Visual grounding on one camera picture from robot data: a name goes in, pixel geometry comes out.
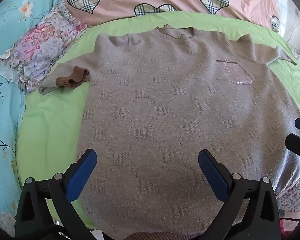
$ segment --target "sweater pocket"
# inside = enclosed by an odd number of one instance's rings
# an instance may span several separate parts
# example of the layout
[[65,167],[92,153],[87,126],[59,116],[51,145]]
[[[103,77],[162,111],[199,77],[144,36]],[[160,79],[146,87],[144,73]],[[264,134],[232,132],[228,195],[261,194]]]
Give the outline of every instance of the sweater pocket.
[[216,59],[217,65],[226,74],[229,81],[237,85],[250,85],[253,82],[251,76],[239,65],[238,62],[232,62],[223,59]]

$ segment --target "bed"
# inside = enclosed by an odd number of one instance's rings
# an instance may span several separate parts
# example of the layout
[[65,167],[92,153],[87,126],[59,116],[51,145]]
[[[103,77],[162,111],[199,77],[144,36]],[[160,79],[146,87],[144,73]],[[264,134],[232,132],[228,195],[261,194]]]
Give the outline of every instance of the bed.
[[[53,69],[59,63],[92,52],[95,40],[101,33],[120,36],[149,31],[157,26],[163,27],[165,24],[177,28],[193,26],[199,30],[220,31],[225,33],[230,40],[237,40],[250,33],[255,43],[271,47],[281,46],[297,62],[286,41],[278,33],[272,31],[275,28],[271,28],[271,25],[265,28],[248,21],[218,15],[175,12],[174,10],[142,17],[105,21],[106,23],[89,28],[57,61]],[[277,60],[269,67],[286,87],[300,110],[300,63],[293,66]],[[9,165],[12,167],[12,176],[18,175],[20,185],[23,185],[28,177],[34,177],[36,180],[51,178],[55,173],[64,172],[71,163],[76,161],[76,144],[89,86],[90,83],[85,82],[74,90],[60,88],[44,96],[40,95],[37,90],[27,93],[24,112],[22,102],[24,94],[21,93],[18,96],[20,98],[18,118],[17,121],[13,121],[17,123],[14,136],[18,131],[15,146],[16,162],[11,159]],[[13,92],[20,93],[20,90],[15,86]],[[13,139],[12,136],[10,145],[13,145]],[[276,194],[280,209],[300,210],[300,167],[299,172],[292,174],[285,182],[284,191],[276,192]],[[9,208],[16,209],[17,205],[18,201],[15,200]],[[52,203],[49,202],[48,205],[53,217],[58,218]],[[98,229],[98,225],[95,225],[85,214],[80,200],[73,202],[73,206],[88,228]]]

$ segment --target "floral blanket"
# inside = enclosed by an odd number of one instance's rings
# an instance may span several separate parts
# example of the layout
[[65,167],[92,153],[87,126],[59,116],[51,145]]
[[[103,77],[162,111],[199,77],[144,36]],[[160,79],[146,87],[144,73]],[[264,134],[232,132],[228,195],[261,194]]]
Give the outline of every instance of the floral blanket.
[[[0,55],[33,28],[59,0],[4,0],[0,4]],[[25,109],[25,92],[0,75],[0,227],[14,236],[21,194],[15,141]]]
[[0,75],[26,92],[36,90],[51,66],[86,29],[86,24],[71,17],[61,0],[43,21],[0,56]]

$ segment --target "gray knit sweater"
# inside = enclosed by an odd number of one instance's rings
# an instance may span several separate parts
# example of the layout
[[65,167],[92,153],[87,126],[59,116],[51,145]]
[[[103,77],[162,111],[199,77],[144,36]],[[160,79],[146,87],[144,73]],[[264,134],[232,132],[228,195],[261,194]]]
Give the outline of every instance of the gray knit sweater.
[[92,80],[77,147],[78,157],[98,154],[81,194],[88,216],[118,240],[203,233],[222,203],[198,166],[202,149],[246,179],[268,176],[283,194],[300,177],[300,158],[284,146],[300,135],[300,113],[267,67],[278,58],[291,60],[249,34],[230,41],[166,25],[102,34],[94,52],[58,65],[88,69]]

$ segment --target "ribbed cuff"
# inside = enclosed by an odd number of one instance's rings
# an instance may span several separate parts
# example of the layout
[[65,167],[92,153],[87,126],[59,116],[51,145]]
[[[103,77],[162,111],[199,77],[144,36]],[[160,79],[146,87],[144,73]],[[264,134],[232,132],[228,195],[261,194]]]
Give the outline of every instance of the ribbed cuff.
[[56,80],[56,86],[74,89],[81,85],[88,75],[89,71],[87,69],[76,66],[74,67],[73,73],[70,76],[58,77]]

